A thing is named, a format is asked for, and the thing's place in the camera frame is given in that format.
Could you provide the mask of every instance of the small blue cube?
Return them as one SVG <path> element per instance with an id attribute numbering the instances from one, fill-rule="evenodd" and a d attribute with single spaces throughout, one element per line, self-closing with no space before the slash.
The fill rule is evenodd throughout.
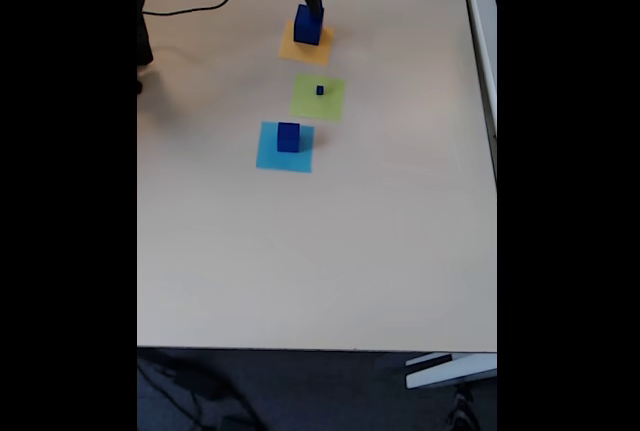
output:
<path id="1" fill-rule="evenodd" d="M 281 153 L 300 152 L 300 125 L 298 123 L 278 123 L 278 151 Z"/>

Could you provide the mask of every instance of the beige table surface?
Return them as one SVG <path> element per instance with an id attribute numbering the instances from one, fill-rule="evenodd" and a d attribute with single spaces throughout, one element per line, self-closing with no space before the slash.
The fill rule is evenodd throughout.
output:
<path id="1" fill-rule="evenodd" d="M 147 0 L 146 10 L 221 0 Z M 300 0 L 147 17 L 137 342 L 496 351 L 497 193 L 465 0 L 324 0 L 327 68 L 278 59 Z M 346 80 L 313 173 L 257 169 L 297 73 Z"/>

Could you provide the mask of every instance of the green square mat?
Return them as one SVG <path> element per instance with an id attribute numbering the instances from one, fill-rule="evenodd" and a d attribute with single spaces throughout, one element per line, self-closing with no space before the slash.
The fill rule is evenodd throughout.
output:
<path id="1" fill-rule="evenodd" d="M 318 96 L 316 87 L 324 86 L 324 94 Z M 344 101 L 344 79 L 299 74 L 293 86 L 291 116 L 340 121 Z"/>

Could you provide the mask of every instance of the floor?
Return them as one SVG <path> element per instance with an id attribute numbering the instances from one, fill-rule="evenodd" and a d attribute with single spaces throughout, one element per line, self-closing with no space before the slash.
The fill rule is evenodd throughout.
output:
<path id="1" fill-rule="evenodd" d="M 451 386 L 407 390 L 402 369 L 383 353 L 257 350 L 163 350 L 225 375 L 244 394 L 269 431 L 445 431 Z M 398 353 L 400 361 L 404 353 Z M 415 354 L 407 355 L 410 359 Z M 145 372 L 185 409 L 188 392 L 141 362 Z M 472 383 L 482 431 L 497 429 L 497 379 Z M 234 403 L 200 400 L 202 421 L 218 426 L 240 415 Z M 194 426 L 138 373 L 138 429 L 194 431 Z"/>

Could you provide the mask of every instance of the large blue cube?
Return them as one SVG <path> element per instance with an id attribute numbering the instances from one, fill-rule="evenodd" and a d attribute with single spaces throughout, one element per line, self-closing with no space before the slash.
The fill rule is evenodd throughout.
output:
<path id="1" fill-rule="evenodd" d="M 320 14 L 311 15 L 311 9 L 306 4 L 298 5 L 296 20 L 293 24 L 293 40 L 296 43 L 311 44 L 317 46 L 320 43 L 322 34 L 322 19 L 324 18 L 324 8 L 320 1 Z"/>
<path id="2" fill-rule="evenodd" d="M 278 151 L 281 153 L 300 152 L 300 125 L 298 123 L 278 123 Z"/>

